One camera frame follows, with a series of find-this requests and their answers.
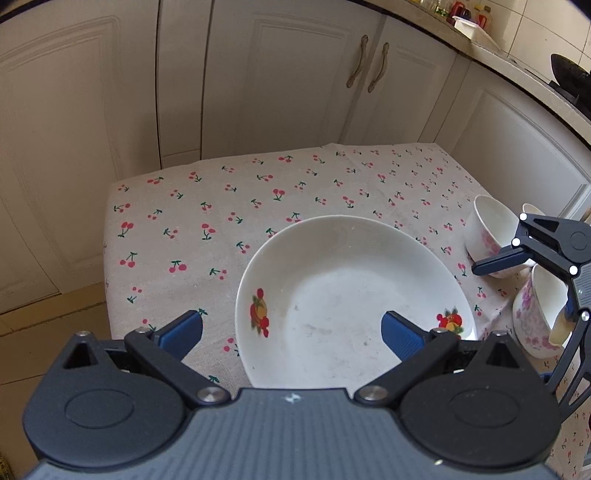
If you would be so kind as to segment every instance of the fruit decal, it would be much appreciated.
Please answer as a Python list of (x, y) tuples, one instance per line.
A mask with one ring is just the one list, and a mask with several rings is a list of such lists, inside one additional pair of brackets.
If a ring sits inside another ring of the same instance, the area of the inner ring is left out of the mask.
[(462, 317), (460, 317), (455, 307), (451, 311), (445, 309), (443, 315), (438, 313), (437, 321), (439, 322), (439, 328), (445, 328), (457, 335), (460, 335), (464, 331)]
[(267, 304), (262, 299), (264, 292), (262, 288), (256, 291), (256, 295), (252, 296), (251, 305), (251, 327), (260, 334), (266, 337), (269, 336), (269, 319), (267, 318)]

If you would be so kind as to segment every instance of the table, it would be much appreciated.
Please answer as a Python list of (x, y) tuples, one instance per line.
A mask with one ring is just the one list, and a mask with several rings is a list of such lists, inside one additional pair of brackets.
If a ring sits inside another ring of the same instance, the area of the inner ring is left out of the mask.
[[(329, 214), (377, 219), (411, 235), (455, 275), (480, 338), (496, 329), (514, 335), (512, 301), (528, 271), (507, 280), (472, 275), (462, 234), (478, 194), (486, 191), (437, 144), (330, 144), (204, 160), (114, 184), (104, 244), (113, 338), (196, 309), (203, 339), (184, 363), (235, 395), (249, 385), (233, 326), (248, 261), (282, 228)], [(556, 359), (530, 358), (539, 371)], [(577, 367), (575, 360), (560, 395)], [(581, 470), (590, 411), (585, 402), (563, 424), (550, 455), (563, 478)]]

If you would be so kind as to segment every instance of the kitchen cabinet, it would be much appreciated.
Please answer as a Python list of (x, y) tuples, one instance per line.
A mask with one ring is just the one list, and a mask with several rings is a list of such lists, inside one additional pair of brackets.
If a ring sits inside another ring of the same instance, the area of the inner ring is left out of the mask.
[(380, 21), (343, 0), (216, 0), (202, 158), (338, 141)]
[(472, 63), (436, 142), (514, 212), (579, 218), (591, 205), (591, 151), (545, 107)]
[(418, 141), (455, 58), (443, 43), (388, 17), (341, 142)]
[(57, 293), (22, 240), (0, 194), (0, 313)]
[(0, 192), (36, 296), (102, 281), (108, 185), (160, 168), (157, 16), (158, 0), (53, 0), (0, 25)]

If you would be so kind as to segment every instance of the dirty plate surface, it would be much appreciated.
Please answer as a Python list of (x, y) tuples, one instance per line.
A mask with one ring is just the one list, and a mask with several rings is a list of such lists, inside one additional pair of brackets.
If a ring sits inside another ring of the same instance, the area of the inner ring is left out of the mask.
[(353, 394), (400, 363), (381, 337), (388, 310), (475, 338), (453, 275), (412, 237), (345, 215), (296, 223), (261, 247), (240, 283), (236, 339), (248, 378), (257, 388)]

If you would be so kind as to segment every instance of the metal screw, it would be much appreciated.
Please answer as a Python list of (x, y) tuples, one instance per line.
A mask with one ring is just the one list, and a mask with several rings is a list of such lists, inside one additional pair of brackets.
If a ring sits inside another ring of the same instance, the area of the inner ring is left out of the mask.
[(205, 387), (197, 392), (197, 398), (206, 403), (218, 403), (226, 398), (226, 391), (220, 387)]
[(365, 385), (359, 389), (359, 396), (367, 401), (380, 401), (388, 396), (388, 390), (380, 385)]
[(144, 335), (146, 333), (150, 333), (152, 331), (152, 329), (150, 327), (137, 327), (135, 329), (135, 331), (137, 333), (141, 333), (142, 335)]

